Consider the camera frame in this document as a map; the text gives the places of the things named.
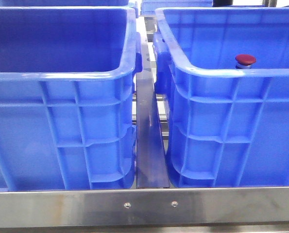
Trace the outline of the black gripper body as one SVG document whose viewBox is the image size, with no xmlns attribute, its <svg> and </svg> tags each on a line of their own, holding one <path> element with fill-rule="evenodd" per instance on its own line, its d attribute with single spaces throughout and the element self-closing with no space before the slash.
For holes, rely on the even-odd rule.
<svg viewBox="0 0 289 233">
<path fill-rule="evenodd" d="M 232 0 L 213 0 L 213 7 L 227 7 L 232 5 Z"/>
</svg>

